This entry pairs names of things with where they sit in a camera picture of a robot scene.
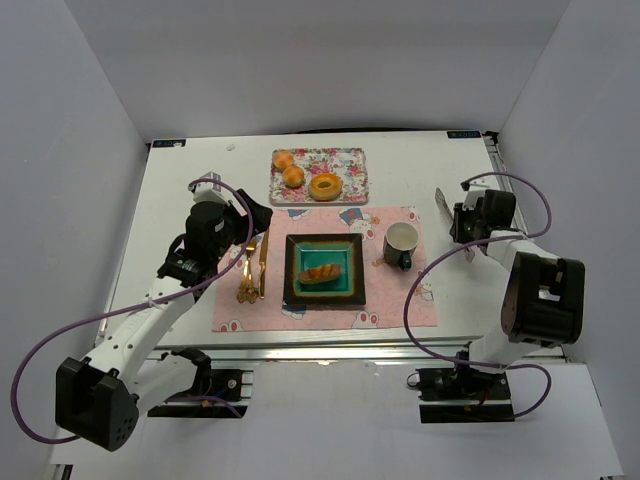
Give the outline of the metal tongs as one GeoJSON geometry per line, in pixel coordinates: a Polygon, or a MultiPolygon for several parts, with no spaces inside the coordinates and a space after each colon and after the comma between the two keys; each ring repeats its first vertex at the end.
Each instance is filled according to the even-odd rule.
{"type": "MultiPolygon", "coordinates": [[[[449,207],[445,195],[442,192],[442,190],[437,187],[435,189],[435,202],[437,204],[437,206],[439,207],[439,209],[441,210],[441,212],[446,216],[446,218],[449,220],[450,224],[453,224],[454,222],[454,214],[452,209],[449,207]]],[[[475,258],[475,252],[473,250],[471,250],[470,248],[467,248],[464,250],[464,258],[467,262],[471,263],[474,258],[475,258]]]]}

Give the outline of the brown striped bread loaf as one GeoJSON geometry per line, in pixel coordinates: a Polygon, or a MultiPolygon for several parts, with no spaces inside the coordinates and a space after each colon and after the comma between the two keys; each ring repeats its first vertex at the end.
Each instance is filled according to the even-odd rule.
{"type": "Polygon", "coordinates": [[[313,285],[332,282],[341,276],[339,264],[324,264],[301,271],[297,278],[301,284],[313,285]]]}

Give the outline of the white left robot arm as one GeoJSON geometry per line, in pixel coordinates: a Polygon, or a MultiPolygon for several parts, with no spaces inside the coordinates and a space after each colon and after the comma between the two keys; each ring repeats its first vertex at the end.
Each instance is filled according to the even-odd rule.
{"type": "Polygon", "coordinates": [[[218,277],[233,246],[267,231],[273,212],[238,190],[239,207],[217,193],[195,199],[185,230],[171,243],[143,308],[81,360],[65,359],[56,372],[56,424],[108,451],[119,449],[138,419],[161,403],[204,397],[211,390],[211,359],[179,347],[148,370],[148,355],[218,277]]]}

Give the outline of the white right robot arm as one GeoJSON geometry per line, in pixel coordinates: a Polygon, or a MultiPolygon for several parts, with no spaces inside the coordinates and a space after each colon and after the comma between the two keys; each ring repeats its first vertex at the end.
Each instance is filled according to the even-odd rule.
{"type": "Polygon", "coordinates": [[[453,241],[478,249],[509,273],[499,324],[468,347],[470,366],[487,373],[537,350],[574,344],[582,333],[585,265],[516,230],[515,211],[514,194],[486,187],[469,188],[453,208],[453,241]]]}

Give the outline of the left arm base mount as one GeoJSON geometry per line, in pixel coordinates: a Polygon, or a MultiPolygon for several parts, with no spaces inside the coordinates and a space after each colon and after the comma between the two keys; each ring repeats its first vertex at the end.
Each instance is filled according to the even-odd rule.
{"type": "Polygon", "coordinates": [[[197,373],[196,390],[174,394],[149,410],[150,418],[241,419],[252,396],[254,372],[246,368],[216,366],[197,373]]]}

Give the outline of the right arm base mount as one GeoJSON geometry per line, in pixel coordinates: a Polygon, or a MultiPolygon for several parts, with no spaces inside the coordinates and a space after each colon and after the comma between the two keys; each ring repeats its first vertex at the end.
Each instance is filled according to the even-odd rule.
{"type": "Polygon", "coordinates": [[[421,368],[406,379],[418,393],[422,424],[512,422],[515,414],[505,373],[468,366],[421,368]]]}

